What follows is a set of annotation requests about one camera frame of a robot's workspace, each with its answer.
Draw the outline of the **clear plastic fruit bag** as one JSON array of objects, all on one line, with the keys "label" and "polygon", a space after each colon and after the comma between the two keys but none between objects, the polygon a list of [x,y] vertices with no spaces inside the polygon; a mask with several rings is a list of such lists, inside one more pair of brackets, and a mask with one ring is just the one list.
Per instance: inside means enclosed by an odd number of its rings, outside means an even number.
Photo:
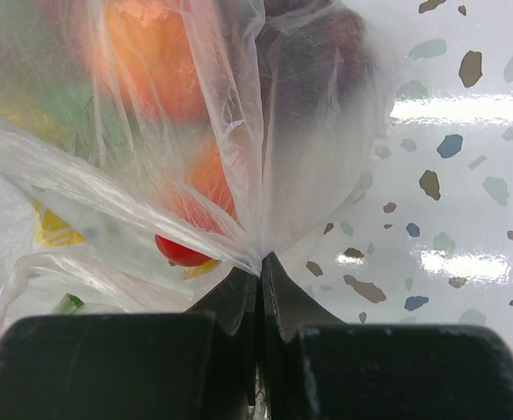
[{"label": "clear plastic fruit bag", "polygon": [[21,257],[33,277],[169,311],[217,266],[257,274],[357,192],[394,100],[389,33],[344,1],[166,1],[207,116],[155,118],[91,69],[108,1],[0,1],[0,174],[86,249]]}]

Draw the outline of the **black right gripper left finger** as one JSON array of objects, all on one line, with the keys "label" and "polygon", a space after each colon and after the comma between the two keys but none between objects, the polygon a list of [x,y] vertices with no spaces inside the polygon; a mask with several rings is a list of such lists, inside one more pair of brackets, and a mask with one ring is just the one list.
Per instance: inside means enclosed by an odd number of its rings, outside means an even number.
[{"label": "black right gripper left finger", "polygon": [[244,419],[256,293],[233,269],[183,313],[19,320],[0,339],[0,419]]}]

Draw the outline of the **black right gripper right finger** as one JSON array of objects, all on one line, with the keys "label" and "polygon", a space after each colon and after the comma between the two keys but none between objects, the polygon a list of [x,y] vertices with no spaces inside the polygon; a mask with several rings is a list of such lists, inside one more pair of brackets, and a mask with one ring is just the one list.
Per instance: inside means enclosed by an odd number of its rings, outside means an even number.
[{"label": "black right gripper right finger", "polygon": [[477,325],[347,324],[262,265],[275,419],[513,419],[513,355]]}]

